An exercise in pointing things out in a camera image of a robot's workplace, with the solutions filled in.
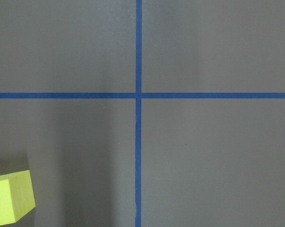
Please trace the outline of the yellow foam block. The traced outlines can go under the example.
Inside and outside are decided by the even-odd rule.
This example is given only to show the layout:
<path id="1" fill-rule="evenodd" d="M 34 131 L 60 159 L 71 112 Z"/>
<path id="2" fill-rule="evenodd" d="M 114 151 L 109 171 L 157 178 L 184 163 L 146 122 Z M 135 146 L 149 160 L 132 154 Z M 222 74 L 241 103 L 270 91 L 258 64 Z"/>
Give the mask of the yellow foam block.
<path id="1" fill-rule="evenodd" d="M 0 226 L 16 223 L 34 208 L 29 170 L 0 175 Z"/>

